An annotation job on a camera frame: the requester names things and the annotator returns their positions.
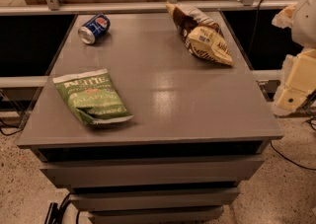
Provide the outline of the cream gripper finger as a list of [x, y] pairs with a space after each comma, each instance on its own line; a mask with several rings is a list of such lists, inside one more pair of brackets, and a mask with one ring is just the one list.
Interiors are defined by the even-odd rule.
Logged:
[[293, 14], [295, 11], [296, 5], [290, 4], [283, 8], [279, 13], [277, 13], [273, 20], [272, 24], [278, 28], [291, 28], [293, 23]]

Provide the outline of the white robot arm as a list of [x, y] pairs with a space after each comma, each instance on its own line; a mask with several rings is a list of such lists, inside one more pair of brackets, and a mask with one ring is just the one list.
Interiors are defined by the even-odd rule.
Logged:
[[296, 112], [316, 90], [316, 0], [298, 0], [283, 8], [272, 20], [279, 28], [291, 28], [291, 38], [303, 49], [288, 55], [281, 68], [272, 111], [286, 116]]

